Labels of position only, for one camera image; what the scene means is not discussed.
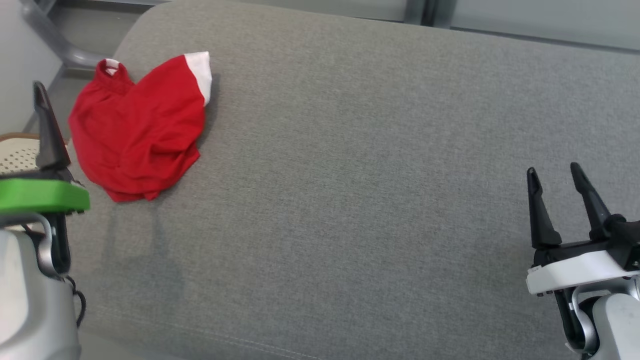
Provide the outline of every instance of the gray sofa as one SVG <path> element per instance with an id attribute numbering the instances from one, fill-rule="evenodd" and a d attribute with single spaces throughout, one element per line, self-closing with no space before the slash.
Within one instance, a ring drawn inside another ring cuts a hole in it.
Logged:
<path id="1" fill-rule="evenodd" d="M 213 0 L 149 10 L 115 58 L 137 81 L 204 50 L 174 188 L 115 204 L 72 168 L 85 330 L 188 360 L 577 357 L 527 292 L 525 171 L 565 241 L 571 161 L 640 218 L 640 58 Z"/>

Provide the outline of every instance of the sofa cushion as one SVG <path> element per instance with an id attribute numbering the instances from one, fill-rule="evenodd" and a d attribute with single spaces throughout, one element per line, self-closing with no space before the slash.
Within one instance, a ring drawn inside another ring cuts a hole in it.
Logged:
<path id="1" fill-rule="evenodd" d="M 525 172 L 569 164 L 640 218 L 640 58 L 212 0 L 142 15 L 137 81 L 211 52 L 202 157 L 160 198 L 69 219 L 84 328 L 185 359 L 567 359 L 527 292 Z"/>

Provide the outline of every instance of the black cable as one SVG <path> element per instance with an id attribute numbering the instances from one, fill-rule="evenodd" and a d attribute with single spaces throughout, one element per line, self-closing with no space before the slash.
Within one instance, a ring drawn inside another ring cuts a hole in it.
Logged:
<path id="1" fill-rule="evenodd" d="M 76 289 L 76 282 L 71 278 L 71 276 L 66 276 L 65 279 L 71 282 L 71 285 L 74 288 L 73 289 L 74 296 L 77 295 L 78 298 L 80 299 L 80 315 L 78 315 L 78 319 L 76 320 L 76 327 L 80 327 L 80 324 L 84 319 L 84 314 L 86 313 L 86 297 L 84 297 L 84 294 L 81 291 Z"/>

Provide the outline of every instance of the red fabric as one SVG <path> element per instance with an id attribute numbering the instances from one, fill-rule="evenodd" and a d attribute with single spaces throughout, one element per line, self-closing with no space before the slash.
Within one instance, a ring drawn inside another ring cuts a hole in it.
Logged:
<path id="1" fill-rule="evenodd" d="M 204 97 L 184 55 L 135 85 L 102 60 L 69 117 L 78 162 L 117 202 L 155 199 L 198 159 Z"/>

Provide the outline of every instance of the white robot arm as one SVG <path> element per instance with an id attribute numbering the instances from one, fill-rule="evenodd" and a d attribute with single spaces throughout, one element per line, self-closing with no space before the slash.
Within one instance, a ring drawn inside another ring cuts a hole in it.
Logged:
<path id="1" fill-rule="evenodd" d="M 0 176 L 0 359 L 78 360 L 86 301 L 67 276 L 65 217 L 88 209 L 89 194 L 67 170 L 69 156 L 44 86 L 34 83 L 33 93 L 38 169 Z M 44 231 L 25 225 L 31 223 Z M 10 225 L 25 231 L 3 229 Z M 78 319 L 74 295 L 81 301 Z"/>
<path id="2" fill-rule="evenodd" d="M 589 241 L 562 244 L 542 201 L 535 169 L 527 171 L 531 243 L 529 292 L 553 294 L 567 347 L 582 359 L 640 357 L 640 222 L 610 214 L 580 165 L 571 164 L 591 224 Z M 608 291 L 607 295 L 594 295 Z"/>

